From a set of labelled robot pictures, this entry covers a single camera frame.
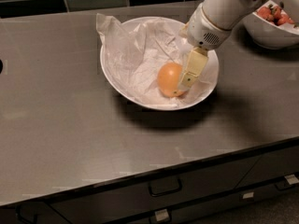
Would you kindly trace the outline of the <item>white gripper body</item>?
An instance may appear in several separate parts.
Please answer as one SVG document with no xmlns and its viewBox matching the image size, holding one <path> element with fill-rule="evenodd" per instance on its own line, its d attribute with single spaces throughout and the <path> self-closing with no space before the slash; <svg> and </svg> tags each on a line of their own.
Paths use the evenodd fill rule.
<svg viewBox="0 0 299 224">
<path fill-rule="evenodd" d="M 203 4 L 200 4 L 193 12 L 187 25 L 187 40 L 194 47 L 206 50 L 218 48 L 230 35 L 226 31 L 214 25 L 206 16 Z"/>
</svg>

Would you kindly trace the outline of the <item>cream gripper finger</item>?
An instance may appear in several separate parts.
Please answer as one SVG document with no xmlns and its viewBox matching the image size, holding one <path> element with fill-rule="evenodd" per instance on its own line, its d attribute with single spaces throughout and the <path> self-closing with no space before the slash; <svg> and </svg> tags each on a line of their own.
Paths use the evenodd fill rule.
<svg viewBox="0 0 299 224">
<path fill-rule="evenodd" d="M 200 47 L 193 48 L 183 62 L 183 70 L 178 80 L 178 89 L 180 91 L 189 90 L 200 77 L 207 62 L 207 51 Z"/>
<path fill-rule="evenodd" d="M 188 37 L 188 23 L 185 23 L 179 30 L 178 34 L 183 37 L 183 38 L 187 38 Z"/>
</svg>

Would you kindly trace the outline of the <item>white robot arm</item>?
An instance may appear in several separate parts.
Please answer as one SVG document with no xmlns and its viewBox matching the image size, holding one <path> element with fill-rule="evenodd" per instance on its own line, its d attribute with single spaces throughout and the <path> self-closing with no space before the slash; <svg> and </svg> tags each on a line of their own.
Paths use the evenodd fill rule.
<svg viewBox="0 0 299 224">
<path fill-rule="evenodd" d="M 231 34 L 234 27 L 267 0 L 204 0 L 180 30 L 192 45 L 178 88 L 187 91 L 197 81 L 208 61 L 207 53 L 218 48 Z M 299 21 L 299 0 L 272 0 Z"/>
</svg>

